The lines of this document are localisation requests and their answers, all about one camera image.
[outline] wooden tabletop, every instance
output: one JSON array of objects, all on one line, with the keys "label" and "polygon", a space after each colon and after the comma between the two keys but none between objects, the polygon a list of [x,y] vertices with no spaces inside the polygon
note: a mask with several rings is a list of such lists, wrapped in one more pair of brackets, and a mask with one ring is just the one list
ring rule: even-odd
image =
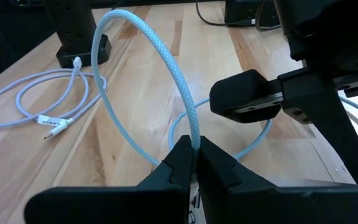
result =
[{"label": "wooden tabletop", "polygon": [[[223,2],[200,4],[209,21],[223,21]],[[207,98],[212,85],[254,68],[268,80],[301,67],[293,61],[281,30],[259,33],[254,28],[209,26],[200,21],[194,4],[125,8],[143,18],[175,56],[195,101]],[[96,9],[96,21],[109,9]],[[162,160],[168,153],[168,130],[184,111],[180,94],[162,59],[148,40],[128,22],[116,19],[106,28],[112,45],[101,71],[108,79],[108,96],[119,119],[133,138]],[[0,89],[33,73],[59,68],[56,34],[0,74]],[[91,96],[97,94],[92,78]],[[23,116],[15,106],[16,93],[0,96],[0,123]],[[30,89],[22,104],[31,113],[55,102],[68,78],[51,80]],[[77,78],[68,98],[50,115],[74,108],[84,92]],[[358,111],[351,110],[358,118]],[[239,152],[261,132],[265,122],[239,124],[212,114],[208,105],[198,110],[201,133],[230,154]],[[0,129],[0,223],[22,223],[31,196],[58,185],[136,185],[153,166],[133,150],[98,101],[59,136],[43,139],[49,126],[30,122]],[[184,119],[175,135],[188,134]],[[280,113],[266,140],[241,160],[264,177],[353,182],[338,155],[313,125],[300,125]]]}]

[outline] white cable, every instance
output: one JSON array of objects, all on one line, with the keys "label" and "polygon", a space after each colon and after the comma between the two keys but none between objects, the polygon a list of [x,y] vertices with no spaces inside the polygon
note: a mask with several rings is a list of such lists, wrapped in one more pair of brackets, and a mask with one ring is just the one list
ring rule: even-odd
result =
[{"label": "white cable", "polygon": [[[57,73],[56,75],[51,75],[51,76],[47,76],[47,77],[43,77],[43,78],[34,80],[34,81],[30,82],[29,84],[27,84],[25,87],[23,87],[16,95],[16,107],[24,116],[26,116],[26,118],[20,119],[20,120],[17,120],[17,121],[11,121],[11,122],[0,124],[0,128],[8,128],[8,127],[11,127],[11,126],[20,125],[20,124],[24,124],[24,123],[26,123],[28,121],[37,121],[37,118],[38,118],[38,116],[40,114],[46,114],[49,111],[53,110],[54,108],[56,108],[56,106],[58,106],[67,97],[67,95],[69,94],[69,92],[70,92],[70,90],[71,90],[71,88],[73,86],[75,76],[78,75],[78,76],[80,76],[82,78],[82,80],[84,81],[84,84],[85,84],[85,92],[84,92],[84,95],[83,95],[83,97],[81,99],[81,102],[74,109],[72,109],[71,111],[58,116],[58,118],[69,118],[70,122],[67,124],[67,126],[70,125],[72,122],[76,121],[83,113],[85,113],[85,111],[87,109],[89,109],[100,98],[100,95],[98,94],[87,105],[83,106],[85,104],[85,101],[88,98],[88,94],[89,94],[89,83],[88,83],[88,81],[86,79],[86,76],[91,76],[92,77],[93,75],[91,73],[83,73],[83,72],[81,72],[80,71],[81,66],[82,66],[82,62],[81,62],[80,58],[77,57],[73,61],[73,67],[74,67],[73,69],[62,68],[62,69],[55,69],[55,70],[51,70],[51,71],[47,71],[47,72],[41,72],[41,73],[37,73],[37,74],[34,74],[34,75],[29,75],[28,77],[24,77],[24,78],[21,78],[19,80],[16,80],[16,81],[12,82],[7,87],[5,87],[2,90],[0,90],[0,95],[1,95],[3,93],[7,92],[8,90],[14,88],[15,86],[17,86],[17,85],[19,85],[19,84],[21,84],[23,82],[26,82],[28,80],[32,80],[32,79],[42,77],[42,76],[45,76],[45,75],[49,75],[49,74],[52,74],[52,73]],[[37,114],[30,114],[29,112],[27,112],[22,107],[21,98],[22,98],[23,94],[28,89],[30,89],[31,87],[33,87],[33,86],[35,86],[35,85],[37,85],[39,83],[42,83],[44,81],[51,80],[51,79],[54,79],[54,78],[62,78],[62,77],[70,77],[70,81],[68,83],[67,89],[65,90],[64,94],[54,104],[52,104],[47,109],[45,109],[45,110],[43,110],[43,111],[41,111],[41,112],[39,112]],[[106,79],[104,77],[101,77],[101,79],[102,79],[102,82],[103,82],[103,89],[106,89],[107,81],[106,81]],[[63,129],[61,129],[61,128],[62,127],[54,128],[54,130],[50,131],[50,133],[49,133],[49,135],[47,137],[54,136],[54,135],[58,134],[59,132],[63,131],[67,127],[63,128]]]},{"label": "white cable", "polygon": [[186,84],[185,78],[183,77],[179,66],[177,65],[175,59],[172,57],[171,53],[167,49],[167,47],[164,45],[164,43],[159,39],[159,37],[155,34],[155,32],[139,17],[137,17],[135,14],[125,11],[122,9],[116,9],[113,11],[109,11],[106,13],[101,20],[99,21],[99,24],[95,30],[94,36],[93,36],[93,43],[92,43],[92,51],[91,51],[91,66],[92,71],[94,74],[95,82],[99,88],[100,95],[104,101],[104,104],[106,105],[106,109],[111,117],[111,119],[114,121],[114,124],[118,127],[121,134],[124,136],[124,138],[128,141],[128,143],[144,158],[149,160],[151,163],[158,165],[159,162],[145,152],[141,147],[139,147],[136,142],[129,136],[128,132],[124,129],[120,121],[118,120],[116,114],[114,113],[114,110],[109,102],[109,99],[106,95],[106,93],[103,90],[102,83],[100,80],[100,72],[98,68],[98,50],[99,50],[99,43],[100,39],[103,33],[103,29],[106,27],[107,23],[114,18],[123,18],[130,21],[132,24],[134,24],[142,33],[148,38],[148,40],[152,43],[152,45],[155,47],[157,52],[162,57],[163,61],[167,65],[170,73],[172,74],[172,77],[177,84],[177,87],[179,89],[179,92],[181,94],[183,103],[185,104],[186,113],[189,117],[190,122],[190,132],[191,132],[191,145],[195,151],[197,151],[200,148],[201,139],[200,139],[200,128],[198,126],[198,117],[196,108],[193,102],[193,99],[191,97],[190,91],[188,89],[188,86]]}]

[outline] black device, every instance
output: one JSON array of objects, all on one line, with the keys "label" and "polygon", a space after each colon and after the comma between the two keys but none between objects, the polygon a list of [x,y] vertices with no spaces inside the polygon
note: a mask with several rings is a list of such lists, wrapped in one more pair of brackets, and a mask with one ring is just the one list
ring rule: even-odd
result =
[{"label": "black device", "polygon": [[[257,10],[262,0],[226,0],[224,22],[227,24],[253,19],[256,21]],[[265,0],[261,10],[259,24],[261,27],[273,27],[280,24],[273,0]]]},{"label": "black device", "polygon": [[[83,66],[91,65],[91,47],[96,23],[87,0],[45,0],[45,9],[59,36],[62,47],[56,57],[62,68],[73,67],[75,57],[81,58]],[[98,51],[98,64],[109,59],[111,45],[102,35]]]},{"label": "black device", "polygon": [[[273,118],[282,107],[301,123],[313,122],[358,184],[358,137],[336,93],[346,89],[346,94],[358,95],[358,1],[275,3],[291,56],[306,60],[307,67],[272,81],[251,70],[217,82],[211,110],[249,123]],[[350,11],[356,17],[348,18]],[[182,136],[137,187],[41,192],[27,203],[25,221],[187,223],[193,164],[208,224],[358,223],[358,185],[277,187],[203,136],[197,155],[190,138]]]}]

